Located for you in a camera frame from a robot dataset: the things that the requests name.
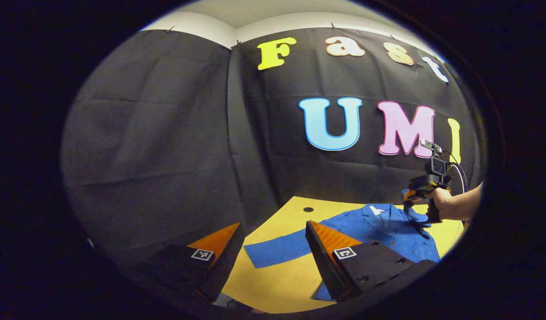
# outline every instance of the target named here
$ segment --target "blue letter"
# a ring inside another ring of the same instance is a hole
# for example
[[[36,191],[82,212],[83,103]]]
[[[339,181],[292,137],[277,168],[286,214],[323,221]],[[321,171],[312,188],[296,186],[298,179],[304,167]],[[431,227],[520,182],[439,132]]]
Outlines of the blue letter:
[[[344,150],[353,146],[360,137],[358,108],[362,105],[362,100],[340,98],[336,103],[344,109],[346,132],[342,136],[331,136],[326,130],[326,108],[330,105],[330,101],[323,98],[312,98],[299,102],[299,107],[305,113],[307,140],[321,150]]]

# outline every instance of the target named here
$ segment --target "forearm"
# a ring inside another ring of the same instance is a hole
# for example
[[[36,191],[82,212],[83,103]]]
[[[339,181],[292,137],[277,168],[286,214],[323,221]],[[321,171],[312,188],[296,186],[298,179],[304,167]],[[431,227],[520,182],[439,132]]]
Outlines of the forearm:
[[[450,209],[445,210],[443,214],[439,212],[440,219],[470,220],[480,204],[481,188],[482,182],[478,187],[464,194],[454,196],[449,204]]]

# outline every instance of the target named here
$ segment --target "human arm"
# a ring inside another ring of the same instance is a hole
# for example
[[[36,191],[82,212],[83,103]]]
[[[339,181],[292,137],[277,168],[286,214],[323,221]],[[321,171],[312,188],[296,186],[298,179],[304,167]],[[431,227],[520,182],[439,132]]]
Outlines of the human arm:
[[[437,188],[426,197],[434,200],[439,210],[439,219],[470,220],[480,204],[481,188],[482,182],[478,187],[455,196],[446,189]]]

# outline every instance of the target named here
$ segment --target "handle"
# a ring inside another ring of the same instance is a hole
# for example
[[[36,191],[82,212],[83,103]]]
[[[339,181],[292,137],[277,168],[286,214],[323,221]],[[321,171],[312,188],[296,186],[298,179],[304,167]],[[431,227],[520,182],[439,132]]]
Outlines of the handle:
[[[429,200],[429,206],[427,207],[427,223],[441,223],[439,219],[439,210],[435,206],[435,201],[433,199]]]

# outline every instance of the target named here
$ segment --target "yellow letter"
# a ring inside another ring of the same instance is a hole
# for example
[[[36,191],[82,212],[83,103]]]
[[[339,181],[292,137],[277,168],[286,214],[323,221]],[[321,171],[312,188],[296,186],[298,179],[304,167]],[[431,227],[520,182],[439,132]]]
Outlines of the yellow letter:
[[[407,54],[407,50],[401,45],[385,42],[383,47],[387,50],[387,55],[391,57],[391,60],[406,65],[413,65],[414,60]]]
[[[326,46],[326,52],[333,56],[351,55],[360,57],[366,53],[366,51],[360,49],[356,41],[345,36],[334,36],[324,40],[324,42],[330,44]]]
[[[257,46],[257,48],[261,49],[261,63],[257,66],[257,69],[263,70],[268,69],[272,67],[279,67],[279,65],[282,65],[285,63],[285,60],[279,59],[279,56],[281,55],[283,57],[286,57],[289,55],[289,46],[288,44],[295,44],[297,43],[297,40],[295,38],[284,38],[279,40],[273,40],[269,42],[264,42]]]
[[[447,122],[449,123],[449,126],[451,127],[451,138],[452,138],[452,150],[450,152],[452,155],[449,157],[449,160],[451,162],[459,162],[461,163],[461,142],[459,138],[459,130],[461,129],[461,125],[458,124],[457,120],[448,118]]]

